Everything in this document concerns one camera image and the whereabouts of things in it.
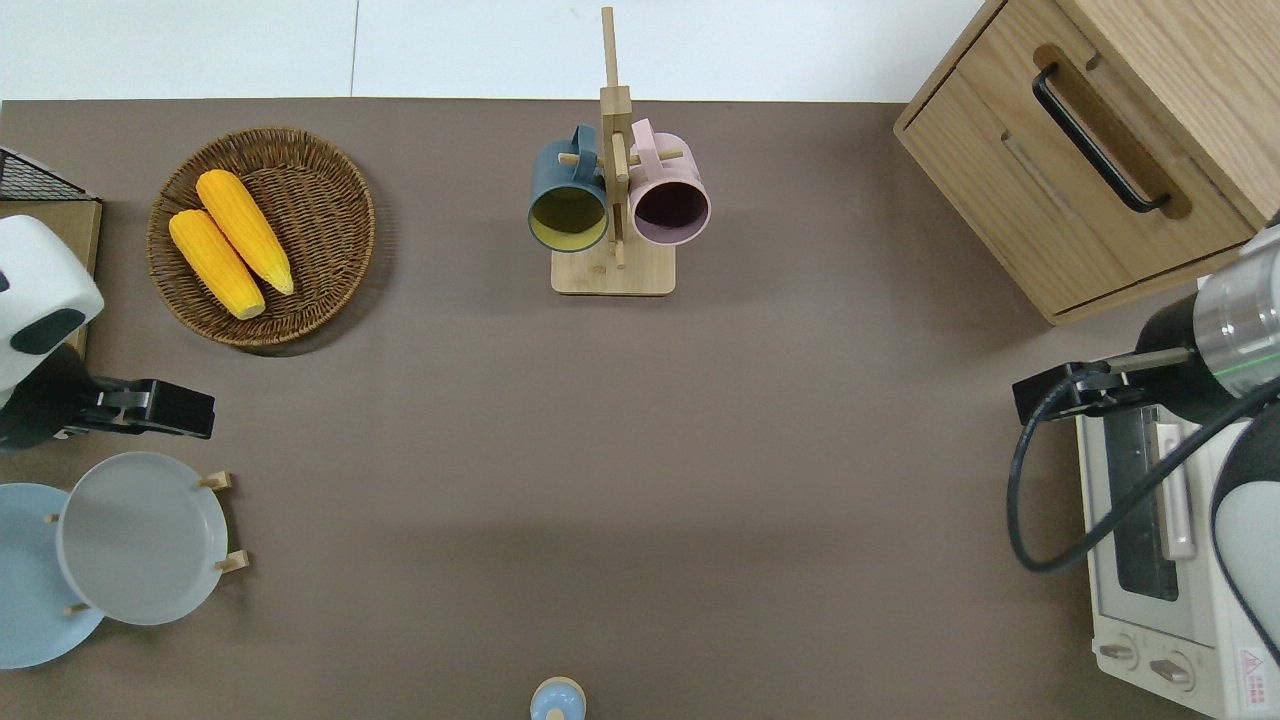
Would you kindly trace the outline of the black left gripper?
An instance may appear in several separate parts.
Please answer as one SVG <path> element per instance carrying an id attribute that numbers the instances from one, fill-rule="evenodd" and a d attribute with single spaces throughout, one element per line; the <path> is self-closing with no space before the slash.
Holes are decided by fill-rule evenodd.
<path id="1" fill-rule="evenodd" d="M 160 379 L 92 379 L 93 389 L 76 405 L 60 429 L 64 436 L 159 433 L 210 439 L 215 424 L 215 398 Z"/>

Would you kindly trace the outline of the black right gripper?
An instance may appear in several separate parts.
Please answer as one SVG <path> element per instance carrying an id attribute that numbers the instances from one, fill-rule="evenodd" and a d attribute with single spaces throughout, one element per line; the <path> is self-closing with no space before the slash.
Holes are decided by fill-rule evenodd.
<path id="1" fill-rule="evenodd" d="M 1152 405 L 1146 388 L 1106 361 L 1052 366 L 1014 383 L 1012 398 L 1023 427 L 1038 407 L 1044 407 L 1044 421 L 1055 421 L 1069 416 L 1102 418 Z"/>

